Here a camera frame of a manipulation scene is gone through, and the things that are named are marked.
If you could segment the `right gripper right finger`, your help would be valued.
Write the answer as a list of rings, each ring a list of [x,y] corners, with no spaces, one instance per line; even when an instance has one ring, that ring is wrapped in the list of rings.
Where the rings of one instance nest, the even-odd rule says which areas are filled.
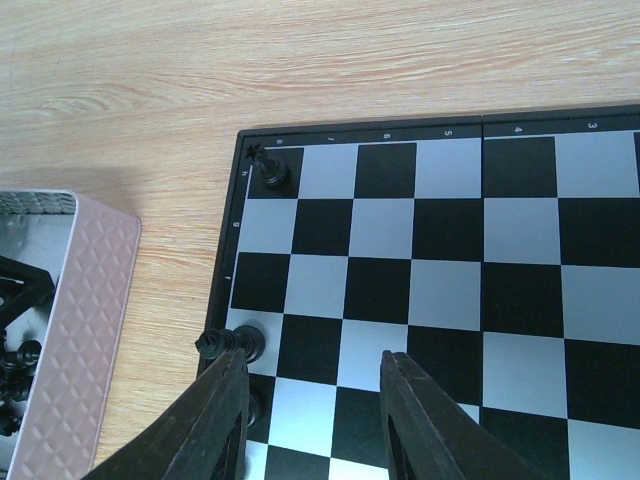
[[[381,421],[391,479],[545,479],[478,425],[408,354],[385,350]]]

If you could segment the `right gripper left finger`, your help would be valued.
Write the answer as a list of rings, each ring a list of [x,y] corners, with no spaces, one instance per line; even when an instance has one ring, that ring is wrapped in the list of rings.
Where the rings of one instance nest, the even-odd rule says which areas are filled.
[[[248,428],[245,352],[224,353],[89,479],[242,479]]]

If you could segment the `black chess piece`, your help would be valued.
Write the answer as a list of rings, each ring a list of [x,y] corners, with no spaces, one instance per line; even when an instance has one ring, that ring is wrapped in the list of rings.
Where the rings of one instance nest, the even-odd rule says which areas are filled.
[[[254,388],[249,391],[247,428],[252,429],[260,424],[264,416],[264,402],[260,392]]]
[[[250,145],[246,158],[258,171],[261,182],[267,188],[276,189],[290,182],[290,169],[287,164],[270,154],[261,144]]]
[[[200,356],[216,360],[224,353],[242,349],[248,364],[257,361],[264,353],[266,339],[261,330],[252,325],[240,325],[234,330],[208,329],[195,341]]]

